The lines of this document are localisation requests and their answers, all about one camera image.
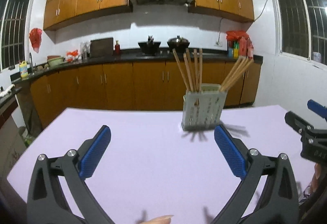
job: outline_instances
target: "pot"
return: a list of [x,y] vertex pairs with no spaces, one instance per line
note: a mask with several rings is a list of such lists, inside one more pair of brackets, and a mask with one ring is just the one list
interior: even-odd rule
[[177,53],[184,53],[185,49],[190,45],[190,42],[180,35],[177,35],[177,37],[169,39],[167,44],[170,52],[175,49]]

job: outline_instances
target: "electrical cord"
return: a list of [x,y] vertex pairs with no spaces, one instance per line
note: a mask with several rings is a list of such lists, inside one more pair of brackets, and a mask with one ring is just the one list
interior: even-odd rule
[[256,22],[259,19],[259,17],[261,17],[262,13],[264,12],[265,6],[267,5],[267,2],[268,0],[266,0],[266,2],[264,3],[264,8],[262,9],[261,14],[253,22]]

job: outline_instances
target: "basket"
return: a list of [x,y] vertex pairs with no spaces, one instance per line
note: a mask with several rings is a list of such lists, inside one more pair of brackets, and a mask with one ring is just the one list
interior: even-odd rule
[[184,131],[214,129],[220,121],[227,92],[220,92],[220,85],[202,84],[202,92],[188,92],[184,95]]

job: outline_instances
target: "blue gripper pad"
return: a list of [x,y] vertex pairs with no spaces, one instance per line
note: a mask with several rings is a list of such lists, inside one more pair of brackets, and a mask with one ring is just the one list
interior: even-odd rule
[[246,160],[220,125],[215,128],[215,141],[233,174],[243,180],[246,176]]
[[98,133],[99,135],[80,161],[79,176],[84,180],[92,177],[111,140],[111,131],[109,127],[105,126],[103,129],[100,129]]

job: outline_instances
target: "yellow bottle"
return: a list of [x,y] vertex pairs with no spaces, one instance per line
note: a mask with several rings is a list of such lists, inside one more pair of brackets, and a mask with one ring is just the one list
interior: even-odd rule
[[28,76],[26,61],[22,61],[19,63],[19,72],[21,73],[21,78]]

